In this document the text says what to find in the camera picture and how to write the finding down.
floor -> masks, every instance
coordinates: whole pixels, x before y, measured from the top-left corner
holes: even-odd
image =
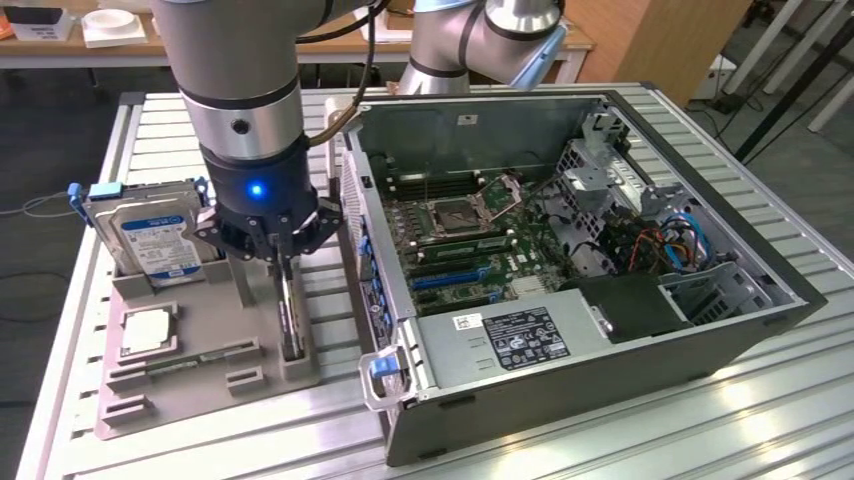
[[[739,30],[726,49],[737,61],[747,55],[762,34],[762,25]],[[774,44],[773,58],[790,40]],[[762,72],[765,63],[757,72]],[[398,78],[399,67],[386,68],[386,78]],[[842,70],[832,66],[810,92],[791,109],[778,128],[786,125],[833,84]],[[108,100],[103,101],[88,86],[82,70],[23,71],[0,81],[0,210],[14,209],[40,195],[66,189],[68,182],[91,183],[100,169],[110,137],[116,99],[123,91],[172,92],[176,86],[163,69],[99,70],[99,81]],[[303,87],[316,86],[314,68],[304,68]],[[346,86],[347,77],[358,82],[359,69],[324,66],[322,87]],[[775,98],[763,94],[758,100],[765,113]],[[694,103],[691,110],[707,110],[718,124],[726,116],[706,105]],[[723,133],[727,144],[738,148],[761,122],[763,112],[745,108]],[[846,218],[854,202],[854,105],[828,125],[822,134],[806,130],[805,119],[786,132],[755,159],[751,170],[771,186],[837,247],[854,257],[854,229]],[[691,113],[710,132],[715,128],[703,113]],[[62,212],[62,200],[52,201],[39,212]],[[0,215],[0,251],[8,252],[0,264],[0,317],[44,319],[40,323],[18,324],[0,321],[0,478],[12,478],[30,424],[31,407],[2,402],[34,401],[50,355],[66,285],[55,275],[16,277],[18,272],[52,272],[70,276],[83,232],[74,217],[34,219],[22,215]]]

motherboard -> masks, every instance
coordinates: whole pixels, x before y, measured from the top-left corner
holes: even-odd
[[[514,171],[395,183],[385,212],[421,316],[557,291],[575,276]]]

metal workbench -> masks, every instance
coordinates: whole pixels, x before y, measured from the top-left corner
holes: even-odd
[[[705,380],[390,468],[379,419],[362,403],[356,330],[331,242],[303,261],[323,385],[103,442],[92,427],[114,261],[90,229],[19,478],[854,478],[854,266],[658,91],[637,84],[606,87],[625,96],[828,296],[830,304],[794,330]],[[347,93],[304,93],[310,134],[323,127],[326,99]],[[100,180],[203,175],[179,96],[127,100]],[[666,182],[653,152],[633,149],[633,155]],[[326,147],[311,151],[310,162],[323,189]]]

white box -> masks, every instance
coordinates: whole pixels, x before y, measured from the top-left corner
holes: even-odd
[[[730,62],[723,55],[718,55],[715,62],[709,67],[709,73],[699,88],[691,97],[693,100],[711,100],[718,96],[718,92],[726,85],[730,76],[735,72],[735,64]]]
[[[87,48],[148,43],[139,17],[124,10],[95,10],[83,17]]]
[[[63,15],[55,24],[12,23],[12,30],[24,42],[64,42],[71,34],[75,19],[63,9]]]

hard drive label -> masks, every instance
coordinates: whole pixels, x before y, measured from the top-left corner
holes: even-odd
[[[570,355],[546,307],[486,318],[483,327],[505,370]]]
[[[147,275],[159,279],[183,277],[202,268],[196,247],[182,234],[187,222],[180,215],[122,224],[136,261]]]

